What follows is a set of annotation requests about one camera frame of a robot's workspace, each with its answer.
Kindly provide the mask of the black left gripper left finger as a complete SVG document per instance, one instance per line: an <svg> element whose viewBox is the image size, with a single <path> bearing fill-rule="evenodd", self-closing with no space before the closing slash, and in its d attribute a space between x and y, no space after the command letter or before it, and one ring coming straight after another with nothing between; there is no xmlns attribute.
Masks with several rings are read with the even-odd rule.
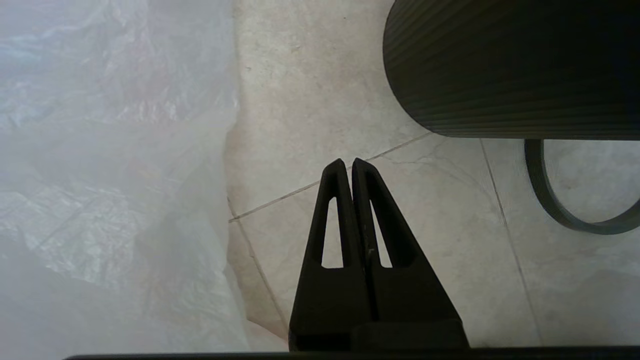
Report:
<svg viewBox="0 0 640 360"><path fill-rule="evenodd" d="M342 268L322 265L329 203L336 200ZM289 321L291 351L349 351L354 330L373 321L361 235L345 162L325 166Z"/></svg>

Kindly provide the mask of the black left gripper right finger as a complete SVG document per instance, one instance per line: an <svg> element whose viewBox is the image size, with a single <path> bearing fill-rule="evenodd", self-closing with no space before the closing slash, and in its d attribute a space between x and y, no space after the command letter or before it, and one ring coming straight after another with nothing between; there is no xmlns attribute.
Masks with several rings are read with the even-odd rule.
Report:
<svg viewBox="0 0 640 360"><path fill-rule="evenodd" d="M352 193L365 278L381 322L462 320L379 171L356 158Z"/></svg>

